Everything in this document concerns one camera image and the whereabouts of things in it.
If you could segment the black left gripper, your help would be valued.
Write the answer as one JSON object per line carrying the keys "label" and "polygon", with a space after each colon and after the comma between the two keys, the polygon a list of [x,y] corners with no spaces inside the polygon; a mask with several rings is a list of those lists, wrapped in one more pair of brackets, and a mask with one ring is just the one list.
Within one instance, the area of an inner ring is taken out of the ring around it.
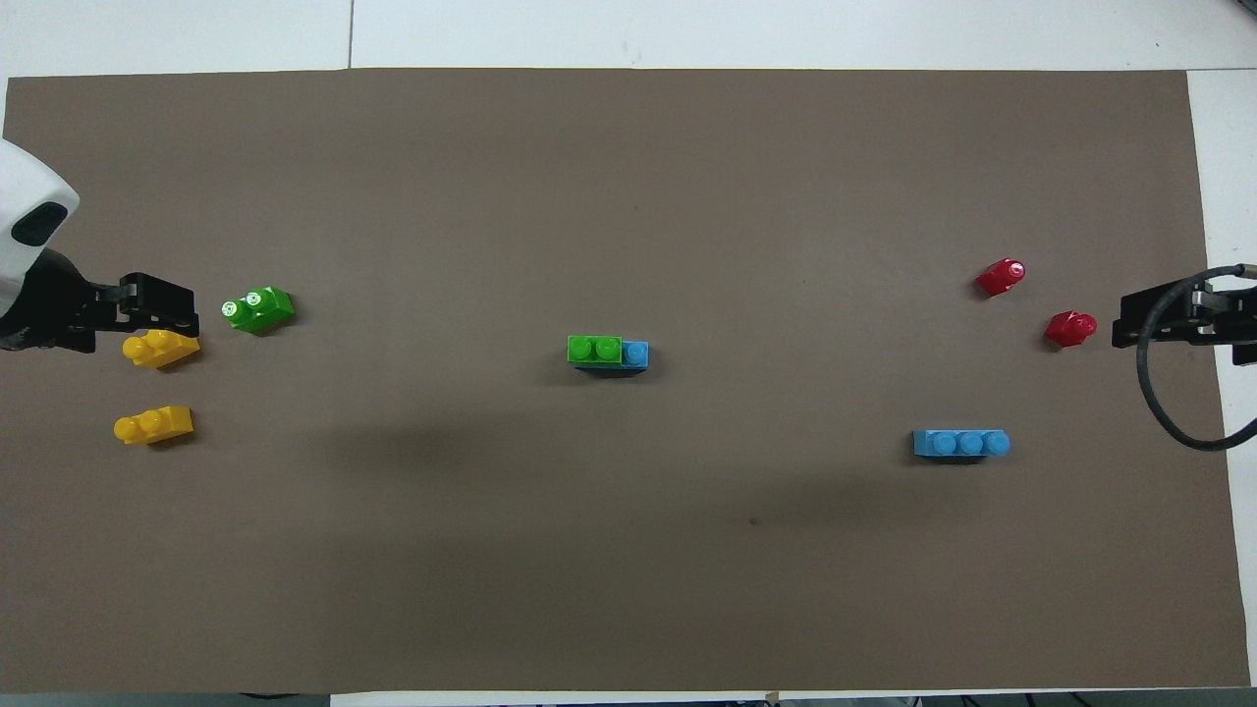
{"label": "black left gripper", "polygon": [[43,252],[1,318],[1,348],[94,353],[98,332],[162,330],[190,338],[200,336],[194,291],[138,272],[123,276],[119,287],[121,312],[114,301],[106,298],[112,287],[85,279],[67,255]]}

